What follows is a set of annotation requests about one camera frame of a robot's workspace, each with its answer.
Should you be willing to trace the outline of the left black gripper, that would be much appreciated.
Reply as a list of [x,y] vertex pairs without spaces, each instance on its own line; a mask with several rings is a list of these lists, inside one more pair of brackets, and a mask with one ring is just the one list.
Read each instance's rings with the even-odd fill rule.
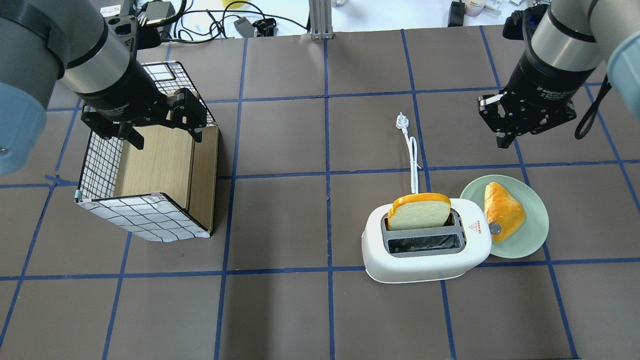
[[158,88],[141,64],[128,69],[110,87],[81,93],[82,122],[102,139],[127,141],[137,150],[144,149],[144,137],[137,128],[164,126],[188,132],[202,142],[202,130],[208,125],[208,110],[189,88]]

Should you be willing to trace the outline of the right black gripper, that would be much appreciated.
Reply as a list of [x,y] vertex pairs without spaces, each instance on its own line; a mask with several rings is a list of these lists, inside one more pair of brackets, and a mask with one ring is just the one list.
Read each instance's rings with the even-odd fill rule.
[[588,71],[558,69],[524,52],[508,83],[497,94],[477,100],[478,114],[501,150],[518,136],[537,135],[573,121],[573,96],[588,79]]

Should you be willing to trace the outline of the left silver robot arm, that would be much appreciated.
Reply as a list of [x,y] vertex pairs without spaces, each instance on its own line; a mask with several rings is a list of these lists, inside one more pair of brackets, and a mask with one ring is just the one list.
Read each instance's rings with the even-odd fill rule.
[[105,18],[89,0],[3,0],[1,173],[16,173],[28,162],[57,81],[84,101],[83,121],[102,139],[142,150],[137,128],[164,126],[201,142],[207,107],[187,88],[160,92],[137,61],[139,48],[156,47],[162,41],[158,28],[175,23],[185,10],[182,1],[165,18]]

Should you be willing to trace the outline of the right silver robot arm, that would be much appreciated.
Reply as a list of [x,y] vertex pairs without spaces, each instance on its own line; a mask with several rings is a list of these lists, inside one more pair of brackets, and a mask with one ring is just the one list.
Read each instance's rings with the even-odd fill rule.
[[572,98],[602,62],[601,93],[615,89],[638,117],[639,9],[637,0],[553,0],[513,12],[502,35],[525,50],[506,86],[477,100],[497,146],[574,120]]

